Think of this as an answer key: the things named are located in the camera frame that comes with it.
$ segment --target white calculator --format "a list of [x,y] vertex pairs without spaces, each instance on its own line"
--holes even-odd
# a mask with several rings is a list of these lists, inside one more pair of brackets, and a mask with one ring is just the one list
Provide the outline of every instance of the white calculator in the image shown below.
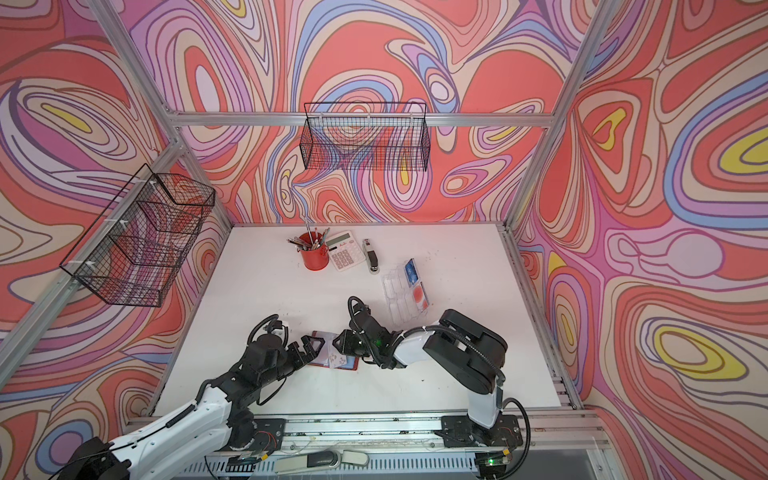
[[360,244],[355,241],[355,237],[349,230],[327,239],[326,245],[333,266],[339,272],[366,261],[366,255],[360,248]]

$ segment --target robotic arm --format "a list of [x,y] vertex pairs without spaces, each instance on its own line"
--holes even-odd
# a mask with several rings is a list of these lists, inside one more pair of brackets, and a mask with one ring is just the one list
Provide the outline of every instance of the robotic arm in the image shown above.
[[[501,367],[507,344],[499,335],[455,310],[446,310],[435,325],[389,332],[357,297],[350,297],[347,306],[350,329],[333,340],[342,354],[370,357],[384,369],[434,359],[468,389],[468,416],[478,438],[484,438],[502,409]],[[266,333],[253,340],[262,328]],[[282,339],[274,333],[280,329]],[[260,402],[261,389],[276,380],[285,382],[324,345],[316,337],[301,340],[303,351],[296,342],[287,345],[288,331],[278,315],[267,317],[251,331],[240,360],[223,375],[203,382],[194,400],[112,442],[86,441],[60,471],[59,480],[167,480],[207,453],[224,447],[247,450],[256,435],[250,405],[263,405],[277,393]]]

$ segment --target clear plastic tray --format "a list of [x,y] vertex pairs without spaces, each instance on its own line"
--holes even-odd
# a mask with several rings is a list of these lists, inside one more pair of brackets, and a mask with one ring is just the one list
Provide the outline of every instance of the clear plastic tray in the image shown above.
[[417,323],[429,308],[424,284],[413,258],[382,273],[384,297],[396,326]]

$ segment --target red bucket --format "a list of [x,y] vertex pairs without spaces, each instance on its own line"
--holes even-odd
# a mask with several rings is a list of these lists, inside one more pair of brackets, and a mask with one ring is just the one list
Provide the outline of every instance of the red bucket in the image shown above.
[[[313,241],[323,238],[323,235],[320,232],[312,232],[312,240],[310,240],[308,233],[299,238],[311,244]],[[330,260],[327,245],[322,245],[315,250],[301,250],[301,257],[304,259],[304,266],[310,270],[322,270],[328,265],[328,260]]]

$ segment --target black wire basket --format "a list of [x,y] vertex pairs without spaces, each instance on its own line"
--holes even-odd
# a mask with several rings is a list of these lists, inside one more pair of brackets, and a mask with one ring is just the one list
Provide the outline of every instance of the black wire basket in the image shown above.
[[[215,191],[207,185],[184,175],[152,172],[139,186],[134,180],[140,171],[123,190],[130,184],[141,190],[98,245],[74,272],[68,270],[74,263],[70,255],[94,222],[59,264],[111,305],[161,306],[214,207]],[[114,200],[124,196],[123,190]]]
[[427,170],[422,102],[321,101],[305,103],[304,112],[299,146],[307,170]]

